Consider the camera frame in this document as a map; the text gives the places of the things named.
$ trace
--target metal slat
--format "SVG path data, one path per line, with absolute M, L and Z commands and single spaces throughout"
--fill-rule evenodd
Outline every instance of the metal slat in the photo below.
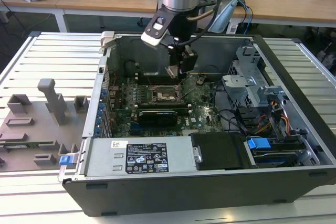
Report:
M 30 51 L 44 51 L 44 52 L 96 52 L 99 47 L 71 47 L 71 46 L 32 46 Z
M 100 41 L 91 40 L 40 40 L 38 39 L 34 45 L 36 46 L 87 46 L 100 47 Z
M 330 81 L 296 81 L 296 84 L 300 88 L 333 88 L 333 84 L 330 83 Z
M 38 52 L 30 51 L 25 58 L 100 58 L 101 55 L 96 52 Z
M 336 126 L 336 116 L 335 115 L 321 115 L 326 124 L 330 126 Z
M 272 50 L 286 50 L 286 51 L 300 51 L 300 48 L 298 48 L 296 45 L 292 45 L 292 46 L 272 46 L 269 45 L 269 48 Z
M 309 59 L 307 59 L 304 56 L 277 56 L 278 59 L 283 62 L 283 61 L 307 61 L 311 62 Z
M 77 35 L 80 35 L 80 36 L 101 36 L 101 34 L 98 34 L 98 33 L 50 33 L 50 32 L 47 32 L 47 31 L 43 31 L 41 33 L 41 35 L 61 35 L 63 36 L 64 38 L 70 38 L 72 36 L 77 36 Z
M 302 51 L 272 50 L 276 56 L 305 56 Z
M 265 40 L 269 46 L 296 46 L 292 40 Z
M 309 73 L 292 73 L 290 75 L 293 80 L 298 80 L 298 81 L 325 81 L 326 78 L 325 76 L 319 74 L 319 73 L 312 73 L 312 74 L 309 74 Z M 276 77 L 270 73 L 269 74 L 269 77 L 271 80 L 276 80 Z
M 55 72 L 96 72 L 98 70 L 97 65 L 30 65 L 19 64 L 15 67 L 15 71 L 55 71 Z
M 64 80 L 94 80 L 96 78 L 96 72 L 12 72 L 9 75 L 10 79 L 41 79 L 41 78 L 52 78 L 52 79 L 64 79 Z
M 328 97 L 333 97 L 336 96 L 336 89 L 335 88 L 314 88 L 314 89 L 307 89 L 307 88 L 302 88 L 302 92 L 306 96 L 328 96 Z
M 9 112 L 10 112 L 9 108 L 0 109 L 0 118 L 5 119 Z
M 319 73 L 321 74 L 321 71 L 318 68 L 296 68 L 296 67 L 286 67 L 286 70 L 290 75 L 294 73 L 308 73 L 308 74 L 314 74 L 314 73 Z M 272 71 L 266 67 L 265 71 L 267 73 L 272 73 Z
M 288 39 L 288 38 L 264 38 L 264 40 L 266 41 L 266 42 L 268 42 L 268 41 L 272 41 L 272 40 L 282 40 L 282 41 L 292 41 L 292 39 Z
M 282 61 L 282 65 L 285 68 L 315 68 L 316 66 L 311 61 Z
M 81 89 L 71 89 L 71 88 L 55 88 L 56 93 L 62 94 L 64 97 L 75 97 L 77 95 L 92 95 L 92 88 L 81 88 Z M 26 94 L 28 97 L 44 97 L 44 93 L 39 91 L 37 88 L 10 88 L 10 89 L 0 89 L 1 97 L 11 97 L 13 94 Z
M 336 98 L 311 97 L 308 99 L 312 105 L 336 105 Z
M 36 88 L 40 80 L 8 80 L 3 88 Z M 93 88 L 94 80 L 55 80 L 55 88 Z
M 336 117 L 336 105 L 313 105 L 320 115 L 334 115 Z
M 82 58 L 23 58 L 21 64 L 74 64 L 74 65 L 98 65 L 99 59 Z
M 71 35 L 71 36 L 64 36 L 64 35 L 44 35 L 41 34 L 38 36 L 37 40 L 96 40 L 100 41 L 100 35 L 97 36 L 84 36 L 84 35 Z

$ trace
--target power supply label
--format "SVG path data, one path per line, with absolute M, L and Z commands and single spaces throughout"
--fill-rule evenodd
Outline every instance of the power supply label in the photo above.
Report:
M 169 172 L 166 144 L 128 144 L 126 172 L 128 174 Z

